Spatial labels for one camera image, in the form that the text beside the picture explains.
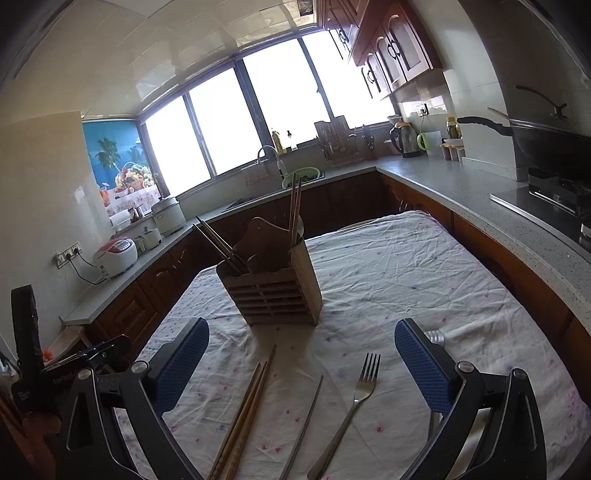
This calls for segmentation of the wooden chopstick carved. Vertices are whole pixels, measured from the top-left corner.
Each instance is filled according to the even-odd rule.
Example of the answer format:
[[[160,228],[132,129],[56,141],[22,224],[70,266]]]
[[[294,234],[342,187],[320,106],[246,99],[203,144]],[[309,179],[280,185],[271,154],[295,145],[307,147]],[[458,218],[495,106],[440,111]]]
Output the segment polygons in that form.
[[[249,439],[249,433],[256,419],[256,413],[259,409],[260,400],[263,397],[263,391],[266,388],[266,379],[269,377],[270,367],[273,365],[273,359],[276,356],[276,346],[270,351],[270,356],[262,365],[262,372],[259,380],[256,381],[252,390],[252,397],[247,401],[242,416],[238,420],[238,427],[230,438],[228,450],[221,460],[218,472],[221,473],[217,479],[235,479],[238,474],[238,466],[242,459],[243,450],[245,450],[246,440]]]

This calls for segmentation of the brown wooden chopstick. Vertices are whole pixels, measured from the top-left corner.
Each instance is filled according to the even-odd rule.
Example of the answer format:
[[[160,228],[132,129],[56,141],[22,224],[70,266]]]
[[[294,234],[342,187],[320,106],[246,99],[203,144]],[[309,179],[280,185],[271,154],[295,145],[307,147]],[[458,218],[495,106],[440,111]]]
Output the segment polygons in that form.
[[[230,438],[235,433],[236,428],[238,427],[238,420],[242,416],[242,412],[245,409],[247,401],[249,401],[250,397],[252,397],[252,390],[256,381],[259,380],[260,373],[262,372],[262,366],[257,363],[256,368],[252,372],[252,377],[250,377],[249,385],[246,388],[245,394],[243,394],[242,401],[238,406],[238,410],[235,412],[235,416],[233,417],[228,430],[226,431],[225,437],[221,443],[221,447],[219,448],[217,455],[214,459],[213,465],[211,467],[211,471],[209,472],[207,479],[217,479],[218,476],[221,474],[218,472],[219,465],[221,464],[221,460],[226,454],[228,450],[228,444],[230,443]]]

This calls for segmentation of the steel fork long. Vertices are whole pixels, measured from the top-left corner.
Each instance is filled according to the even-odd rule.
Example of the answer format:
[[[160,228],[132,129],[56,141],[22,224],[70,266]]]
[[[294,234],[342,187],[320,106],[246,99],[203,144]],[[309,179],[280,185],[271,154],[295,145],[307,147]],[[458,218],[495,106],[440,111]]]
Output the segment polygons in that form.
[[[346,414],[345,419],[342,420],[339,429],[332,436],[331,441],[325,450],[322,451],[322,455],[318,457],[315,464],[311,466],[308,471],[307,478],[311,480],[318,480],[325,474],[325,470],[329,467],[329,463],[332,461],[332,457],[335,456],[335,451],[338,450],[339,444],[342,442],[342,438],[346,434],[349,424],[352,422],[356,411],[370,396],[373,395],[378,382],[378,375],[381,363],[381,355],[378,353],[368,353],[365,361],[363,362],[362,371],[358,382],[356,383],[355,391],[353,391],[353,403],[349,407],[349,411]]]

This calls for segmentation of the steel chopstick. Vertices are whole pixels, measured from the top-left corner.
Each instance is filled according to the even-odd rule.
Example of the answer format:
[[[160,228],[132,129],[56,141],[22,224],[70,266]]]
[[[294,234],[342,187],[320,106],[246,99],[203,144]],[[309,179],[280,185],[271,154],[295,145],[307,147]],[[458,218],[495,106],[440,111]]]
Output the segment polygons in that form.
[[[294,461],[296,461],[297,453],[301,448],[301,443],[304,441],[304,436],[307,433],[308,425],[311,422],[311,416],[315,410],[315,404],[317,404],[318,396],[320,395],[320,391],[322,389],[322,383],[324,382],[324,376],[321,376],[318,379],[317,388],[315,388],[315,394],[311,398],[311,403],[308,405],[307,414],[304,416],[304,422],[301,423],[301,429],[298,431],[297,438],[295,438],[294,446],[291,448],[290,455],[287,457],[287,462],[283,466],[283,471],[280,473],[280,480],[287,480],[288,475],[290,474],[291,468],[294,466]]]

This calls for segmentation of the dark metal chopstick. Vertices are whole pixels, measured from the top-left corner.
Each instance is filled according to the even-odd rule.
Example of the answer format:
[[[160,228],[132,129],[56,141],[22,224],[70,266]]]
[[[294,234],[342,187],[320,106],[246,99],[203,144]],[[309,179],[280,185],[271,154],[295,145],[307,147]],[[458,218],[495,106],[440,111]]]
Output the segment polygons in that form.
[[[233,249],[228,242],[226,242],[221,235],[211,227],[211,225],[197,217],[197,228],[200,233],[204,235],[206,240],[211,243],[218,254],[221,255],[222,259],[228,262],[238,275],[249,272],[245,260],[235,252],[235,249]]]

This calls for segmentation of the light wooden chopstick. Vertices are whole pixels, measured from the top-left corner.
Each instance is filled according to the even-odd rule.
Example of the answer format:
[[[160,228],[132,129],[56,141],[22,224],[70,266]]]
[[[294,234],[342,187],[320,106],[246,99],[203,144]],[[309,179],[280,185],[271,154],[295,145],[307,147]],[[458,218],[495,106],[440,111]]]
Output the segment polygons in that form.
[[[301,223],[301,178],[297,178],[297,183],[294,182],[294,215],[293,215],[293,231],[291,232],[291,248],[297,245],[298,237],[300,237],[300,223]]]

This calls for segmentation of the white red rice cooker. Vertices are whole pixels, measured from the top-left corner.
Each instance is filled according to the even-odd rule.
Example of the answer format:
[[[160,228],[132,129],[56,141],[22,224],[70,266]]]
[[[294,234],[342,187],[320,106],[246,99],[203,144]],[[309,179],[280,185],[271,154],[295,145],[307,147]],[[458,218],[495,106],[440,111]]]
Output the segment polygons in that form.
[[[137,249],[132,239],[115,238],[102,245],[93,255],[93,264],[107,278],[114,278],[137,261]]]

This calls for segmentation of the small white cooker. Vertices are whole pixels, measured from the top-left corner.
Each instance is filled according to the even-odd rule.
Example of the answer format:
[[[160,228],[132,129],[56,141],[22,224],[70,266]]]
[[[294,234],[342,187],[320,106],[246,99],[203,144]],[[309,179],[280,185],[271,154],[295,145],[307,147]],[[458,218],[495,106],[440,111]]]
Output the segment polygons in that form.
[[[149,229],[145,227],[139,235],[145,251],[150,251],[158,247],[162,242],[162,237],[157,228]]]

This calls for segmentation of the white floral tablecloth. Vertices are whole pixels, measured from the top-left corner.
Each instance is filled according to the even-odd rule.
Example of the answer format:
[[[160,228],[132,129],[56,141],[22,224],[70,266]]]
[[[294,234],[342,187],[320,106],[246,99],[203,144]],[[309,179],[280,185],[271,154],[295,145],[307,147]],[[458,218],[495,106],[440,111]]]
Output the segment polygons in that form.
[[[322,389],[290,470],[303,479],[346,416],[370,353],[377,387],[355,417],[327,475],[397,479],[428,438],[429,408],[394,347],[404,318],[444,334],[446,350],[484,373],[525,370],[538,403],[548,475],[560,477],[590,435],[590,411],[550,342],[505,286],[434,218],[411,211],[308,240],[322,292],[318,324],[249,326],[214,269],[201,271],[141,351],[149,359],[188,321],[204,318],[209,344],[164,419],[202,474],[211,470],[256,364],[276,346],[259,411],[238,467],[276,479],[318,379]]]

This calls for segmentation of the tropical fruit poster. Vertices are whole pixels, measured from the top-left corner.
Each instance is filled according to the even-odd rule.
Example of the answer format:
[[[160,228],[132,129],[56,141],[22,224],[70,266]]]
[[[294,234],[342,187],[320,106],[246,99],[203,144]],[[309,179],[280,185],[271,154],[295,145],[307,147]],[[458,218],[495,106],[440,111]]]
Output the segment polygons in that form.
[[[143,214],[159,201],[136,123],[132,120],[82,123],[90,166],[109,217],[129,209]]]

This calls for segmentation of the wooden utensil holder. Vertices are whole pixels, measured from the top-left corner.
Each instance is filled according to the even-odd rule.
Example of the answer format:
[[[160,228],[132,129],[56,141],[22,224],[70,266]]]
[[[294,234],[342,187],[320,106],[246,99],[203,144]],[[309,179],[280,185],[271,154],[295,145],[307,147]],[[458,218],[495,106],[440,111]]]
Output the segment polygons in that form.
[[[235,252],[245,261],[245,272],[226,261],[215,271],[246,323],[318,324],[322,294],[304,239],[293,240],[287,229],[256,217]]]

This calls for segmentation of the gas stove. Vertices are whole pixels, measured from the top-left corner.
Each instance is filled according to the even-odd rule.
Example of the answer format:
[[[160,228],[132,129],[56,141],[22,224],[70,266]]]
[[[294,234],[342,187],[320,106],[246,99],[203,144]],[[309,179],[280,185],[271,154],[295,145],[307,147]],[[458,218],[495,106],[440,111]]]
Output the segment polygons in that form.
[[[528,182],[490,199],[530,220],[590,261],[590,188],[539,168]]]

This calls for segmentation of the green white pitcher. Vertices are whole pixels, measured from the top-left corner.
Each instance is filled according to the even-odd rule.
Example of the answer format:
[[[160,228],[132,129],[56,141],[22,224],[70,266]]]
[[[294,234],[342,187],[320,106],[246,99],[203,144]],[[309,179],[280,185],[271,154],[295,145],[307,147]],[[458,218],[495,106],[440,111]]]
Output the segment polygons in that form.
[[[440,131],[423,132],[417,136],[417,145],[419,149],[426,152],[430,157],[443,157],[441,144],[442,135]]]

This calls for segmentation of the chrome sink faucet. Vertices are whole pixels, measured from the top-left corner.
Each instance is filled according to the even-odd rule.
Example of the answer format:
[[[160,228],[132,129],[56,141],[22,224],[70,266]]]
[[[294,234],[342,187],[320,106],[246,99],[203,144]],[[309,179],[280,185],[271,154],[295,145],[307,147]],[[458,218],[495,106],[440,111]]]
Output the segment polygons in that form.
[[[286,178],[286,165],[283,160],[280,159],[280,154],[277,152],[276,147],[266,144],[260,147],[259,152],[256,154],[256,162],[269,163],[271,166],[276,167],[277,172],[280,174],[280,179]]]

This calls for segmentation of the steel electric kettle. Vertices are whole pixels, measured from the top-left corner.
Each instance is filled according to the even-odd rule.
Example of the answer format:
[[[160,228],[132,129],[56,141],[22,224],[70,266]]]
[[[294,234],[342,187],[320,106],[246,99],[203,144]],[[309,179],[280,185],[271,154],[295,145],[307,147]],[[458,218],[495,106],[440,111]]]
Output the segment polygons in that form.
[[[424,154],[418,146],[417,137],[417,132],[409,122],[399,121],[390,131],[390,139],[394,149],[404,158],[414,158]]]

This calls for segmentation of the green colander basket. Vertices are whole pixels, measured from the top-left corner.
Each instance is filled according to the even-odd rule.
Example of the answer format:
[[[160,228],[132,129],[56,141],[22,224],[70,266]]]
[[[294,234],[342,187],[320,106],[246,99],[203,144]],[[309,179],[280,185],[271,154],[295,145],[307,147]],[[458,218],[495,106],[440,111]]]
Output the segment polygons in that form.
[[[293,185],[293,183],[297,184],[298,182],[307,183],[310,181],[314,181],[322,176],[322,172],[315,167],[303,167],[295,169],[293,172],[290,172],[286,176],[284,176],[283,181],[281,181],[281,188],[288,189]]]

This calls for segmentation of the knife block rack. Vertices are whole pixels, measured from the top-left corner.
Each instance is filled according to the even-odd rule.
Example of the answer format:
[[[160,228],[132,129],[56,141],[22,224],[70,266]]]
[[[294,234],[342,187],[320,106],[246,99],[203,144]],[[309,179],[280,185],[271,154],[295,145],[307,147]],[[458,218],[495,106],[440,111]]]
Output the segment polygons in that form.
[[[331,121],[315,122],[322,154],[332,166],[346,165],[363,159],[361,150],[356,142],[356,132],[349,128],[344,115],[339,115]]]

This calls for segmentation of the black wok with lid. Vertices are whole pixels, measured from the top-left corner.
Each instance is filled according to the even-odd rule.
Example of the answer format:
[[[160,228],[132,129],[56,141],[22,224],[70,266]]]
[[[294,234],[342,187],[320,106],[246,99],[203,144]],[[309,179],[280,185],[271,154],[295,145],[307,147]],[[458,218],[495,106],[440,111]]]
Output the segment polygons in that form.
[[[590,137],[575,132],[563,113],[566,103],[556,104],[545,94],[524,85],[517,90],[533,93],[552,106],[541,120],[507,117],[508,126],[481,116],[458,117],[458,124],[481,125],[514,142],[537,168],[590,187]]]

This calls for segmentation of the upper wooden cabinets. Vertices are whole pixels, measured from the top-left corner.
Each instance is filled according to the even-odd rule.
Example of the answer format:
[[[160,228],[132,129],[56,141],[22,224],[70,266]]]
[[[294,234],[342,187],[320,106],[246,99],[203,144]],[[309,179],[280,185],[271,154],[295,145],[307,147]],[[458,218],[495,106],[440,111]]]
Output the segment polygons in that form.
[[[409,1],[318,1],[317,12],[318,25],[360,69],[372,99],[444,83],[437,48]]]

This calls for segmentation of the wall power outlet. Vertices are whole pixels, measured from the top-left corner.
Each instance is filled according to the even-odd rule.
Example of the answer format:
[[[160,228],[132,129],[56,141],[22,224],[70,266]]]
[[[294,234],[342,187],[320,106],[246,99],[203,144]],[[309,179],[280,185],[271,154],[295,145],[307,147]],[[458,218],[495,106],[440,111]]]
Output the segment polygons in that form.
[[[61,269],[64,265],[74,258],[80,256],[83,253],[82,247],[79,242],[75,242],[74,244],[67,247],[65,250],[61,252],[57,252],[53,256],[53,262],[57,269]]]

